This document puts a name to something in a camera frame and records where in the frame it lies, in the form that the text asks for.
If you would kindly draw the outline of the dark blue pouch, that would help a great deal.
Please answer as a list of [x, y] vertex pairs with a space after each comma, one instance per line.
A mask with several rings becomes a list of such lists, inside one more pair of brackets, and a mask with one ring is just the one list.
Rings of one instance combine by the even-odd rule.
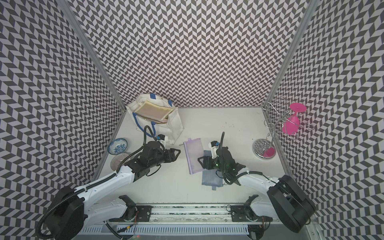
[[208, 170], [204, 167], [204, 157], [211, 157], [212, 153], [210, 151], [204, 150], [204, 156], [201, 157], [198, 162], [203, 167], [203, 175], [202, 175], [202, 185], [212, 187], [212, 190], [215, 191], [217, 188], [223, 186], [223, 180], [220, 178], [216, 170]]

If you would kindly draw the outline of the lilac mesh pouch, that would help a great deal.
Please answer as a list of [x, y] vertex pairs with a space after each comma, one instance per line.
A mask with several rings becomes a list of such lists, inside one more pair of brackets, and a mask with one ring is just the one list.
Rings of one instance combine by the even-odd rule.
[[198, 161], [198, 158], [204, 156], [204, 149], [201, 139], [188, 139], [186, 142], [184, 142], [184, 148], [186, 152], [190, 175], [202, 172], [203, 167]]

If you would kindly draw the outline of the white canvas bag blue handles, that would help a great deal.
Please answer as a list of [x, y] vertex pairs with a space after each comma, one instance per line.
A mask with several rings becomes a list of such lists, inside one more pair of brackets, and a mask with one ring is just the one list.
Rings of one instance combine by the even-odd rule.
[[166, 136], [166, 142], [170, 145], [184, 130], [178, 107], [173, 101], [156, 94], [140, 94], [126, 105], [126, 110], [138, 131], [143, 132], [145, 126], [149, 126], [154, 135]]

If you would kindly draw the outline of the small yellow pouch under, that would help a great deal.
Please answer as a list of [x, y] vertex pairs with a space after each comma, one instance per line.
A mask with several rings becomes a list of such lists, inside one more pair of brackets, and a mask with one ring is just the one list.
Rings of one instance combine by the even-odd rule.
[[173, 110], [174, 109], [172, 108], [161, 107], [146, 101], [139, 104], [134, 113], [156, 123], [166, 123], [168, 121], [168, 116]]

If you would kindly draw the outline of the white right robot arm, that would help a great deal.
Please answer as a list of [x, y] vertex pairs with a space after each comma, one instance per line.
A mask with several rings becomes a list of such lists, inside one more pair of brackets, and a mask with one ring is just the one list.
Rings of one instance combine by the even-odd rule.
[[293, 178], [267, 177], [262, 172], [251, 171], [235, 162], [227, 147], [211, 147], [211, 154], [197, 158], [203, 169], [221, 172], [227, 185], [236, 184], [257, 192], [246, 204], [251, 210], [249, 219], [254, 216], [277, 219], [294, 233], [310, 223], [316, 205]]

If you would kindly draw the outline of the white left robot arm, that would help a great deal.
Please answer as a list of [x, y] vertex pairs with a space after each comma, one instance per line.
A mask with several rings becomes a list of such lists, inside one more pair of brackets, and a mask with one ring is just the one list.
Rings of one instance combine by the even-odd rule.
[[125, 158], [116, 171], [90, 184], [62, 188], [48, 211], [38, 221], [35, 235], [40, 239], [71, 240], [83, 228], [110, 219], [131, 220], [136, 204], [127, 195], [100, 203], [115, 190], [148, 176], [151, 168], [177, 160], [181, 151], [166, 149], [162, 142], [151, 141]]

